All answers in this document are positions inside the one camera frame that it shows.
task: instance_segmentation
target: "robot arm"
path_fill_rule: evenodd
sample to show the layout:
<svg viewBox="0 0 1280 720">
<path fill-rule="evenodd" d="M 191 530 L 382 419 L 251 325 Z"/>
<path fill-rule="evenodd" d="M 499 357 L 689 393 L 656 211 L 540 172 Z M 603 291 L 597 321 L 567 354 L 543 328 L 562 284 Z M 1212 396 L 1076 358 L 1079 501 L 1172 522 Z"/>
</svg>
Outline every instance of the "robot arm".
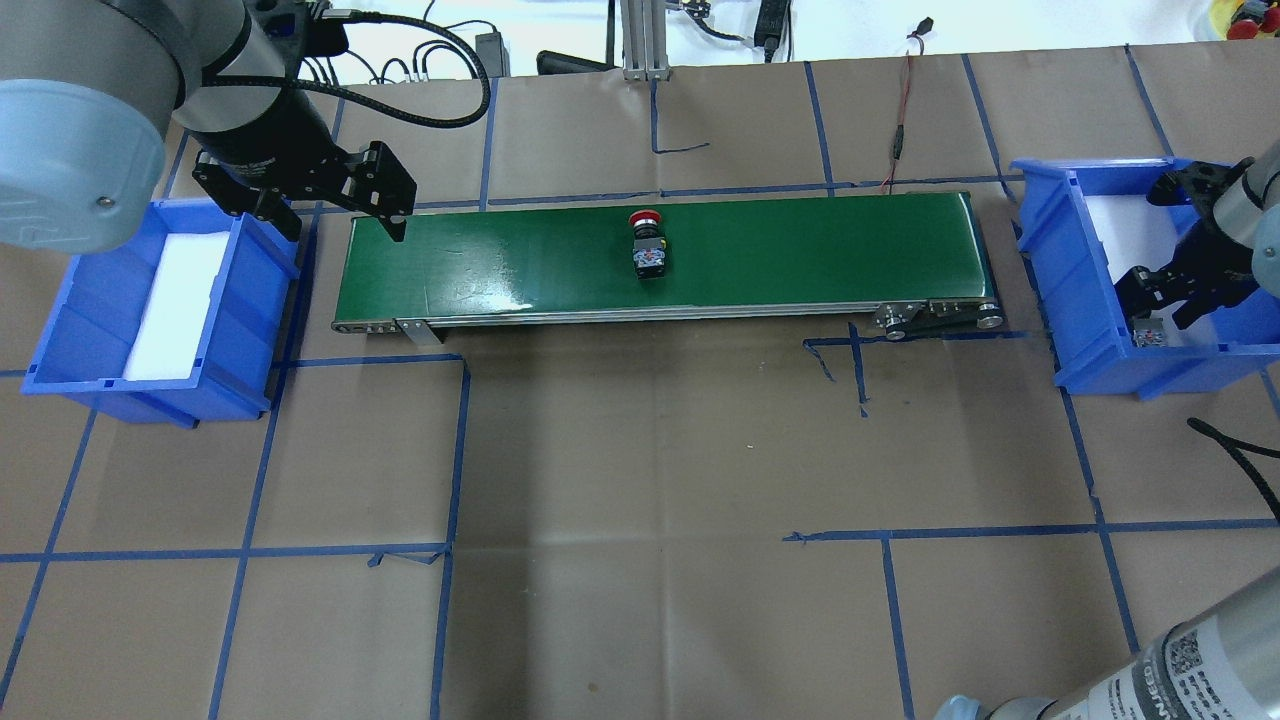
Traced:
<svg viewBox="0 0 1280 720">
<path fill-rule="evenodd" d="M 1155 205 L 1194 205 L 1199 222 L 1158 270 L 1137 266 L 1116 283 L 1130 323 L 1152 310 L 1183 302 L 1174 311 L 1185 329 L 1219 307 L 1234 307 L 1258 287 L 1280 297 L 1280 142 L 1261 159 L 1234 168 L 1192 163 L 1166 173 L 1147 200 Z"/>
<path fill-rule="evenodd" d="M 251 213 L 296 240 L 301 220 L 289 201 L 325 200 L 378 218 L 402 240 L 413 178 L 381 142 L 357 154 L 338 147 L 302 92 L 319 86 L 293 79 L 314 50 L 310 31 L 337 46 L 324 54 L 338 54 L 344 23 L 396 20 L 326 9 L 298 0 L 0 0 L 0 242 L 97 252 L 127 241 L 160 179 L 170 117 L 204 147 L 192 174 L 224 211 Z M 479 110 L 436 127 L 483 117 L 489 87 L 479 58 L 421 24 L 460 45 L 483 85 Z"/>
</svg>

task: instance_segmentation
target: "blue plastic bin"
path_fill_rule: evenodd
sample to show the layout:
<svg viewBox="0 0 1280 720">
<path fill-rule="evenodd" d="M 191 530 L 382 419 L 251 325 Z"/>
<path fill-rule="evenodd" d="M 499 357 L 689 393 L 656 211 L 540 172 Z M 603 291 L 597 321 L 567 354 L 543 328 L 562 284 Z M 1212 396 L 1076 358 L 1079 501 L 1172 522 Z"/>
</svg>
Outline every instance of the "blue plastic bin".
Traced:
<svg viewBox="0 0 1280 720">
<path fill-rule="evenodd" d="M 1120 311 L 1107 256 L 1084 197 L 1146 196 L 1178 158 L 1151 160 L 1020 159 L 1027 176 L 1023 237 L 1030 256 L 1061 370 L 1053 382 L 1073 395 L 1212 392 L 1280 360 L 1280 301 L 1254 292 L 1236 307 L 1208 315 L 1219 342 L 1137 347 Z M 1196 224 L 1193 208 L 1167 209 L 1179 236 Z"/>
<path fill-rule="evenodd" d="M 169 233 L 230 231 L 210 292 L 200 345 L 184 378 L 127 380 Z M 264 395 L 297 245 L 251 217 L 230 218 L 209 200 L 152 202 L 125 245 L 72 259 L 22 392 L 61 395 L 128 423 L 252 420 Z"/>
</svg>

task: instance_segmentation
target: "black wire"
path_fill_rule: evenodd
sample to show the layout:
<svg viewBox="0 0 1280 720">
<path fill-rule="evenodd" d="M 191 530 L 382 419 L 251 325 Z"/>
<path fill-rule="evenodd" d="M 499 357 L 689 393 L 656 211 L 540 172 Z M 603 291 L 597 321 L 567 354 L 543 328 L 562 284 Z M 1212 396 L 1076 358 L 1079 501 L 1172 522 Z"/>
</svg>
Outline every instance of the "black wire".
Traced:
<svg viewBox="0 0 1280 720">
<path fill-rule="evenodd" d="M 399 58 L 392 58 L 390 60 L 387 60 L 387 63 L 383 65 L 383 72 L 381 72 L 381 74 L 378 76 L 378 79 L 380 79 L 384 83 L 388 82 L 387 81 L 387 70 L 393 64 L 399 64 L 401 69 L 404 70 L 404 78 L 406 79 L 408 79 L 408 78 L 412 77 L 412 74 L 408 72 L 408 65 L 404 63 L 404 60 L 401 60 Z"/>
<path fill-rule="evenodd" d="M 712 26 L 707 24 L 707 20 L 699 18 L 691 10 L 686 10 L 686 14 L 689 15 L 689 19 L 694 20 L 694 24 L 698 26 L 698 29 L 705 32 L 707 35 L 709 35 L 709 36 L 712 36 L 712 37 L 714 37 L 717 40 L 730 40 L 730 41 L 733 41 L 733 42 L 746 42 L 745 37 L 740 37 L 737 35 L 730 35 L 727 32 L 721 32 L 721 31 L 713 28 Z"/>
<path fill-rule="evenodd" d="M 605 14 L 605 23 L 608 24 L 604 28 L 604 64 L 611 68 L 613 67 L 613 51 L 614 47 L 617 47 L 617 41 L 614 40 L 617 29 L 613 27 L 617 18 L 617 5 L 618 0 L 609 0 L 609 10 Z"/>
<path fill-rule="evenodd" d="M 320 82 L 320 76 L 316 74 L 316 67 L 311 64 L 311 60 L 303 58 L 302 64 L 306 65 L 308 70 L 311 70 L 311 79 L 314 82 Z"/>
<path fill-rule="evenodd" d="M 431 47 L 426 49 L 426 53 L 422 53 L 422 74 L 426 74 L 426 58 L 431 53 L 435 53 L 436 50 L 448 50 L 449 53 L 453 53 L 454 55 L 457 55 L 463 63 L 467 61 L 466 56 L 462 55 L 462 53 L 458 53 L 458 49 L 454 47 L 454 46 L 452 46 L 452 45 L 433 45 Z M 471 78 L 475 79 L 475 77 L 476 77 L 475 69 L 472 69 L 470 65 L 467 65 L 467 70 L 471 72 Z"/>
<path fill-rule="evenodd" d="M 375 69 L 374 69 L 374 67 L 372 67 L 371 64 L 369 64 L 369 60 L 366 60 L 366 59 L 364 59 L 362 56 L 357 55 L 357 54 L 356 54 L 355 51 L 352 51 L 352 50 L 347 50 L 347 51 L 344 53 L 344 55 L 351 55 L 352 58 L 355 58 L 355 59 L 360 60 L 360 64 L 361 64 L 361 65 L 365 65 L 365 69 L 366 69 L 366 70 L 369 70 L 369 77 L 370 77 L 370 81 L 369 81 L 369 82 L 376 82 L 376 81 L 378 81 L 378 70 L 375 70 Z"/>
<path fill-rule="evenodd" d="M 451 26 L 444 26 L 444 27 L 445 27 L 445 29 L 453 29 L 453 28 L 458 28 L 458 27 L 468 26 L 468 24 L 474 24 L 474 23 L 486 24 L 486 26 L 489 26 L 490 31 L 498 32 L 498 26 L 490 23 L 489 20 L 462 20 L 461 23 L 453 23 Z"/>
<path fill-rule="evenodd" d="M 790 63 L 796 56 L 796 31 L 791 27 L 791 3 L 787 3 L 787 27 L 785 29 L 787 35 L 787 61 Z"/>
<path fill-rule="evenodd" d="M 462 41 L 461 37 L 453 35 L 452 32 L 444 29 L 443 27 L 429 23 L 426 20 L 420 20 L 417 18 L 408 18 L 403 15 L 384 15 L 381 13 L 372 12 L 352 12 L 351 15 L 335 18 L 342 24 L 358 24 L 358 23 L 392 23 L 392 24 L 406 24 L 410 27 L 417 27 L 422 29 L 431 31 L 440 37 L 454 44 L 457 49 L 463 53 L 467 64 L 476 73 L 476 78 L 480 79 L 480 105 L 467 113 L 466 115 L 458 118 L 430 118 L 426 115 L 419 115 L 416 113 L 408 113 L 401 110 L 399 108 L 393 108 L 385 102 L 380 102 L 369 97 L 367 95 L 361 95 L 358 92 L 352 92 L 344 87 L 329 87 L 320 85 L 317 82 L 310 82 L 305 79 L 296 78 L 282 78 L 270 76 L 221 76 L 215 77 L 205 82 L 206 87 L 283 87 L 287 90 L 310 90 L 312 92 L 323 92 L 325 95 L 333 95 L 335 97 L 342 97 L 357 105 L 364 105 L 371 110 L 376 110 L 387 117 L 396 118 L 415 126 L 431 127 L 431 128 L 460 128 L 468 126 L 485 115 L 489 111 L 489 101 L 492 96 L 492 90 L 489 87 L 489 76 L 485 73 L 484 64 L 476 55 L 475 50 L 470 45 Z"/>
<path fill-rule="evenodd" d="M 1234 437 L 1222 434 L 1217 428 L 1210 425 L 1199 418 L 1187 418 L 1187 424 L 1190 425 L 1197 433 L 1212 439 L 1213 442 L 1222 446 L 1222 450 L 1235 460 L 1235 464 L 1244 470 L 1244 474 L 1249 477 L 1253 482 L 1253 487 L 1258 488 L 1258 493 L 1262 495 L 1262 500 L 1267 503 L 1267 509 L 1271 510 L 1271 515 L 1275 516 L 1276 523 L 1280 524 L 1280 500 L 1276 500 L 1275 491 L 1267 484 L 1266 479 L 1262 478 L 1262 473 L 1249 462 L 1249 459 L 1244 456 L 1242 450 L 1248 452 L 1254 452 L 1257 455 L 1265 455 L 1267 457 L 1280 457 L 1280 450 L 1271 450 L 1270 447 L 1262 447 L 1253 445 L 1252 442 L 1244 442 L 1235 439 Z"/>
</svg>

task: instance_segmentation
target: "conveyor belt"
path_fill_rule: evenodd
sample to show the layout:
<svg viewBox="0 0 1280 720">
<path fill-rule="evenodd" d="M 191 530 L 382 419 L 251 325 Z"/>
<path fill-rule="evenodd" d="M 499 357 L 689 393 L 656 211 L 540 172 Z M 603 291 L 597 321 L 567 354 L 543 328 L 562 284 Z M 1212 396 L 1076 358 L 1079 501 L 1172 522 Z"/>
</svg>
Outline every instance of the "conveyor belt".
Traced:
<svg viewBox="0 0 1280 720">
<path fill-rule="evenodd" d="M 666 277 L 639 281 L 645 206 L 424 214 L 403 243 L 353 223 L 333 328 L 433 328 L 870 311 L 995 297 L 968 193 L 648 205 Z"/>
</svg>

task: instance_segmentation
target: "red wire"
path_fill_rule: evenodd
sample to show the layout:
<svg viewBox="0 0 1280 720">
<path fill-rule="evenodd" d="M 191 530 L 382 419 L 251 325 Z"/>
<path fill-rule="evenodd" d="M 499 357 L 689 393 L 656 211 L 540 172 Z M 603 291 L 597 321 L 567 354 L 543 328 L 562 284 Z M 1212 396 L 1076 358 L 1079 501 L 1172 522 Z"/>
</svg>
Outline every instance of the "red wire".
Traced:
<svg viewBox="0 0 1280 720">
<path fill-rule="evenodd" d="M 908 37 L 915 37 L 916 40 L 920 40 L 920 37 L 916 36 L 916 35 L 914 35 L 914 33 L 910 35 L 910 36 L 908 36 Z M 924 53 L 924 41 L 923 40 L 920 40 L 920 53 L 922 54 Z M 899 100 L 899 105 L 897 105 L 897 124 L 899 126 L 902 126 L 902 127 L 906 126 L 906 102 L 908 102 L 908 100 L 910 97 L 911 97 L 911 53 L 908 51 L 908 54 L 906 54 L 906 73 L 905 73 L 905 77 L 902 78 L 902 96 Z M 881 195 L 884 195 L 884 193 L 893 195 L 893 181 L 897 179 L 897 160 L 899 160 L 897 158 L 891 158 L 890 159 L 888 177 L 884 178 L 884 182 L 879 183 Z"/>
</svg>

